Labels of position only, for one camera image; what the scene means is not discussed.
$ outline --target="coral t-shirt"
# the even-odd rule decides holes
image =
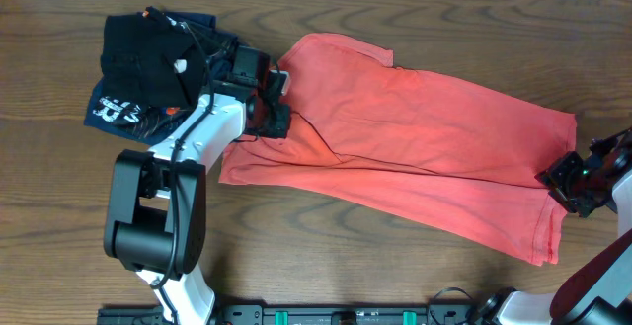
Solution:
[[[336,34],[302,38],[287,139],[231,144],[220,182],[318,192],[557,263],[566,211],[534,175],[575,149],[575,118]]]

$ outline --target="wire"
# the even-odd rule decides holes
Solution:
[[[190,22],[190,21],[187,21],[187,24],[194,24],[196,26],[200,26],[200,24],[198,24],[196,22]],[[223,53],[226,54],[226,55],[228,54],[228,49],[230,49],[230,45],[231,45],[230,41],[228,43],[225,43],[225,42],[222,42],[222,41],[219,41],[219,40],[215,40],[215,39],[211,38],[210,36],[206,35],[205,33],[203,33],[202,31],[200,31],[198,29],[194,29],[191,26],[189,26],[189,30],[195,32],[202,39],[205,39],[209,43],[212,43],[215,47],[219,47],[219,50],[217,52],[215,52],[213,54],[210,54],[210,55],[218,54],[221,51],[223,51]]]
[[[451,291],[458,291],[458,292],[460,292],[460,293],[462,293],[462,294],[465,294],[465,296],[467,296],[470,300],[474,301],[474,298],[473,298],[473,297],[471,297],[471,296],[470,296],[470,294],[468,294],[468,293],[467,293],[467,291],[465,291],[465,290],[461,289],[460,287],[450,286],[450,287],[447,287],[447,288],[445,288],[445,289],[442,289],[442,290],[441,290],[440,292],[438,292],[435,296],[433,296],[433,297],[431,298],[431,301],[429,301],[429,304],[430,304],[430,303],[432,303],[432,302],[433,302],[433,300],[437,300],[437,299],[439,299],[442,295],[444,295],[444,294],[446,294],[446,293],[449,293],[449,292],[451,292]],[[456,323],[456,324],[454,324],[454,325],[465,325],[465,324],[468,324],[468,323],[470,322],[470,318],[472,317],[472,310],[473,310],[473,309],[474,309],[474,306],[472,306],[472,307],[470,308],[470,310],[468,310],[468,311],[467,311],[467,313],[465,314],[465,321],[458,322],[458,323]],[[436,320],[436,317],[435,317],[435,311],[434,311],[434,310],[431,310],[431,311],[429,312],[429,314],[431,315],[431,318],[434,320],[434,323],[436,323],[436,325],[445,325],[445,324],[441,324],[440,322],[438,322],[438,320]]]
[[[178,310],[176,310],[176,307],[171,302],[171,299],[169,299],[169,296],[167,296],[167,292],[165,291],[165,289],[160,288],[160,290],[158,291],[160,292],[160,296],[162,296],[162,299],[165,300],[165,304],[167,305],[169,310],[171,310],[171,319],[173,320],[174,325],[178,325]]]
[[[189,25],[184,22],[184,26],[186,28],[189,28]],[[179,206],[179,201],[178,201],[178,181],[177,181],[177,173],[176,173],[176,164],[178,161],[178,154],[180,153],[180,151],[182,150],[183,145],[185,144],[185,141],[187,140],[187,137],[191,134],[191,132],[196,129],[196,127],[198,127],[198,125],[206,118],[208,117],[210,114],[212,114],[212,109],[213,109],[213,105],[214,105],[214,92],[212,87],[210,86],[210,67],[208,62],[206,61],[206,56],[205,53],[201,47],[201,45],[199,44],[198,38],[196,37],[196,34],[194,34],[193,31],[189,30],[189,32],[191,33],[192,37],[194,38],[194,41],[196,43],[196,47],[197,50],[199,51],[201,58],[202,58],[202,62],[204,62],[204,69],[205,69],[205,74],[206,74],[206,86],[208,87],[209,90],[209,101],[208,101],[208,105],[206,106],[206,108],[204,109],[204,112],[189,126],[187,127],[187,129],[185,130],[185,132],[183,132],[183,134],[180,136],[180,138],[176,139],[176,141],[174,141],[174,149],[173,152],[171,153],[171,159],[169,161],[169,167],[170,167],[170,171],[169,171],[169,189],[170,189],[170,199],[171,199],[171,207],[172,207],[172,221],[173,221],[173,238],[172,238],[172,244],[171,244],[171,254],[169,256],[169,263],[167,264],[167,269],[163,275],[163,277],[160,279],[160,281],[156,284],[151,284],[150,287],[154,290],[158,290],[161,294],[161,296],[163,297],[163,299],[165,300],[165,303],[167,303],[168,307],[171,310],[172,313],[172,318],[174,319],[174,323],[178,324],[178,312],[176,311],[175,307],[173,306],[173,304],[171,304],[171,302],[169,301],[169,298],[167,297],[167,293],[164,290],[164,285],[165,283],[169,280],[169,278],[171,277],[171,275],[174,273],[175,271],[175,265],[176,265],[176,259],[178,256],[178,243],[180,240],[180,206]]]
[[[632,130],[632,127],[626,128],[626,129],[624,129],[623,131],[621,131],[621,132],[619,132],[619,133],[616,133],[616,134],[614,134],[613,136],[611,136],[611,137],[609,137],[609,138],[612,138],[612,137],[619,137],[619,136],[621,136],[622,134],[624,134],[625,132],[628,132],[628,131],[630,131],[630,130]]]

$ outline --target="green connector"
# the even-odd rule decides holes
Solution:
[[[414,311],[404,311],[403,325],[417,325],[417,313]]]
[[[275,325],[288,325],[289,315],[287,311],[278,311],[275,313]]]

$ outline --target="wooden table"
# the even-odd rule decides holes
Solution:
[[[275,57],[312,32],[393,48],[397,65],[577,114],[582,151],[632,122],[632,0],[4,0],[2,323],[89,324],[104,304],[155,302],[102,246],[115,158],[146,147],[82,125],[106,15],[147,5],[215,14]],[[616,238],[607,210],[569,216],[560,263],[535,267],[361,205],[219,185],[218,171],[204,274],[221,294],[268,303],[421,303],[446,286],[549,292]]]

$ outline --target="black cable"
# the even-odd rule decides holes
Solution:
[[[204,68],[206,71],[205,74],[207,75],[206,79],[208,81],[207,85],[209,86],[210,77],[208,73],[210,72],[210,67],[208,65],[208,62],[206,61],[205,53],[201,45],[199,44],[199,41],[196,35],[191,30],[190,30],[190,33],[192,37],[194,38],[196,47],[199,50],[202,61],[204,62]],[[166,292],[164,291],[163,286],[165,285],[165,283],[169,280],[169,278],[175,271],[174,269],[175,269],[176,259],[178,256],[178,243],[180,240],[180,207],[179,207],[179,202],[178,202],[178,181],[177,181],[177,173],[176,173],[176,163],[178,160],[178,153],[180,153],[180,151],[182,150],[182,146],[185,144],[187,137],[191,134],[191,132],[194,129],[196,129],[196,127],[199,125],[201,121],[203,121],[208,115],[212,113],[213,104],[214,104],[214,92],[210,86],[208,88],[209,88],[209,95],[210,95],[208,106],[206,106],[206,109],[204,109],[204,112],[185,130],[185,132],[183,132],[180,138],[174,141],[174,149],[173,149],[173,152],[171,153],[171,159],[169,162],[169,166],[170,166],[169,188],[170,188],[172,220],[173,220],[173,238],[172,238],[172,245],[171,245],[171,254],[169,257],[169,263],[167,264],[167,270],[165,271],[165,274],[163,275],[162,279],[160,279],[160,281],[157,284],[150,285],[152,289],[158,290],[160,292],[163,299],[165,299],[166,303],[168,302],[167,301],[168,298],[166,296]],[[172,312],[172,317],[174,318],[174,321],[177,324],[177,321],[178,321],[177,311],[173,307],[173,304],[171,304],[171,306],[169,307]]]
[[[442,289],[435,296],[433,296],[431,298],[431,300],[428,302],[428,304],[430,305],[433,302],[433,300],[437,300],[442,295],[444,295],[444,294],[446,294],[448,292],[451,292],[451,291],[458,291],[458,292],[460,292],[462,294],[465,294],[465,296],[467,296],[470,300],[474,301],[474,298],[471,297],[470,294],[467,293],[467,291],[461,289],[460,287],[450,286],[450,287]],[[474,310],[474,308],[475,308],[475,306],[472,305],[470,310],[467,311],[467,313],[465,314],[465,319],[466,319],[465,321],[458,322],[458,323],[456,323],[454,325],[465,325],[465,324],[468,324],[470,322],[470,318],[472,317],[472,310]],[[434,320],[434,323],[436,323],[436,325],[444,325],[444,324],[441,324],[440,322],[438,322],[438,320],[436,320],[435,311],[434,310],[429,311],[429,314],[431,315],[431,318]]]
[[[623,131],[618,132],[618,133],[614,134],[613,136],[611,136],[611,137],[609,137],[609,138],[612,138],[612,137],[619,137],[619,136],[621,136],[622,134],[624,134],[624,133],[626,133],[626,132],[628,132],[628,131],[630,131],[630,130],[632,130],[632,127],[630,127],[630,128],[626,128],[626,129],[624,129]]]
[[[187,24],[195,24],[197,26],[200,26],[200,24],[196,22],[190,22],[190,21],[187,21]],[[202,39],[206,40],[209,43],[212,43],[215,47],[219,47],[219,50],[217,52],[214,52],[213,54],[210,54],[210,55],[218,54],[221,51],[223,51],[224,54],[228,55],[228,49],[230,48],[230,45],[231,45],[230,41],[228,42],[228,44],[226,44],[220,40],[211,38],[207,34],[203,33],[202,31],[199,31],[198,29],[194,29],[191,26],[188,26],[188,28],[189,28],[189,31],[195,32],[196,35],[199,35]]]
[[[160,296],[162,296],[162,299],[165,300],[165,304],[171,311],[171,318],[173,319],[174,325],[178,325],[178,310],[176,310],[176,307],[171,302],[171,299],[169,299],[169,296],[167,296],[167,292],[164,288],[160,288],[158,291],[160,292]]]

